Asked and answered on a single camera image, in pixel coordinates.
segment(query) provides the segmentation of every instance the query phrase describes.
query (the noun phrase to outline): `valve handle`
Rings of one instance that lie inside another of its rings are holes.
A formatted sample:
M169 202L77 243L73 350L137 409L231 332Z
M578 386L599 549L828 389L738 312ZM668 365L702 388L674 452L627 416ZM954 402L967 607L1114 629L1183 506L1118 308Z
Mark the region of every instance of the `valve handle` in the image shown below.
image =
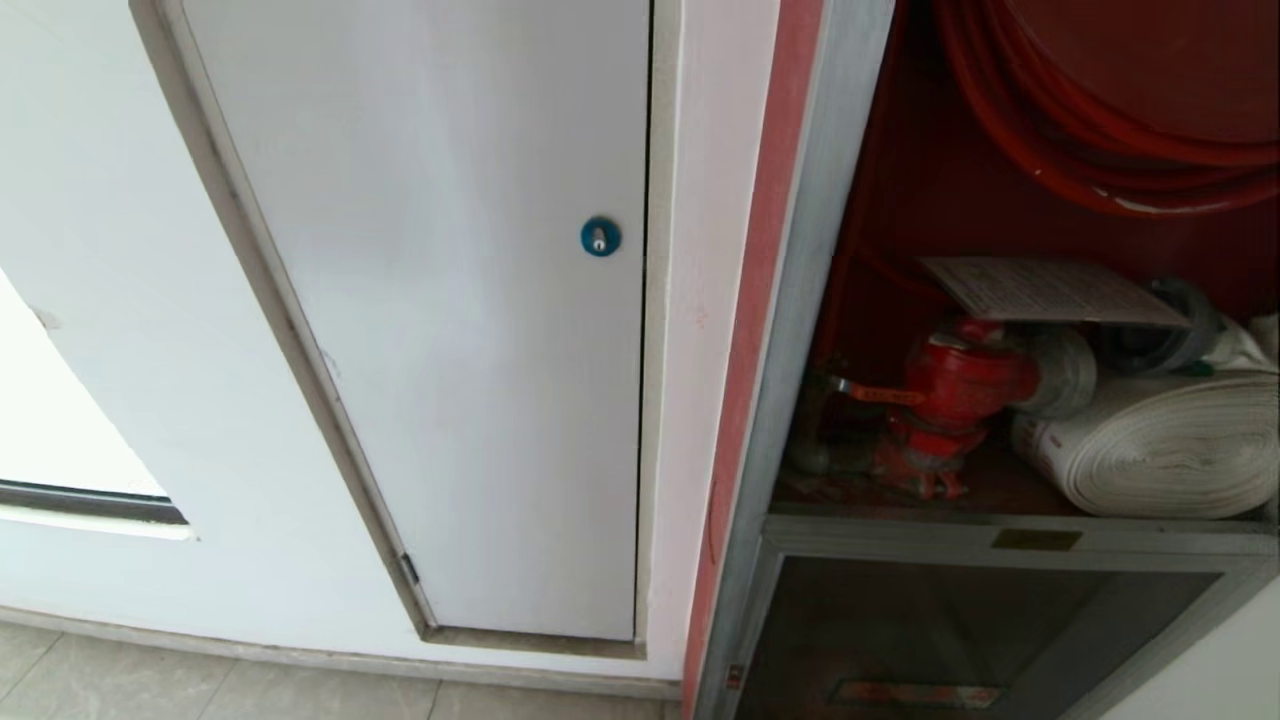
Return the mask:
M854 380L831 377L832 389L841 395L847 395L863 402L881 402L886 405L919 405L924 402L924 393L910 389L897 389L891 387L870 387L858 384Z

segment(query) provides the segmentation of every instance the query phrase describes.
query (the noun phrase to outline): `red fire hose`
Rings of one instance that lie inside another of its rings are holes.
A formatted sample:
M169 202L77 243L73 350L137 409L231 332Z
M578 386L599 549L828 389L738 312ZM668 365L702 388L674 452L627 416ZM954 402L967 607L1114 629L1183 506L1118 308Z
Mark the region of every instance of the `red fire hose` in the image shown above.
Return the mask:
M1047 58L1005 0L934 0L933 8L978 120L1019 168L1059 196L1101 213L1160 218L1276 195L1275 140L1189 137L1124 114Z

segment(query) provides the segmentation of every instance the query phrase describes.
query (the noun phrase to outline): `glass panel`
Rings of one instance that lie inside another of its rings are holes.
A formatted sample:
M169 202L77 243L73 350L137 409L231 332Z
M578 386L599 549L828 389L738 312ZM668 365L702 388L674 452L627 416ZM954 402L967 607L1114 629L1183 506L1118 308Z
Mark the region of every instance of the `glass panel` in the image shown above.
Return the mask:
M0 270L0 480L164 497L49 340L59 324Z
M791 557L740 720L1053 720L1219 575Z

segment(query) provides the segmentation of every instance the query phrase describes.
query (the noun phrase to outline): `blue lock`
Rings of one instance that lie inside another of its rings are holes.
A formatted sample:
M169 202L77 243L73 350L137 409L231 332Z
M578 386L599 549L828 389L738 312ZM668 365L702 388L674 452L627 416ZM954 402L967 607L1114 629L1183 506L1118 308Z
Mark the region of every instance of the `blue lock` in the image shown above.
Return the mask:
M622 245L622 231L617 223L604 217L595 217L582 225L582 250L588 255L607 258Z

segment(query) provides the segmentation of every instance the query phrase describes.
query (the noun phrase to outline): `access panel door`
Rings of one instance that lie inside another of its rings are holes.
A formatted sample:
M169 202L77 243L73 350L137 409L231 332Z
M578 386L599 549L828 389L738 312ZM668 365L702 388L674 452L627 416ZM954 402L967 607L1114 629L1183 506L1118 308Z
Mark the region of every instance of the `access panel door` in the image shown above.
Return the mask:
M186 13L436 620L630 639L649 4Z

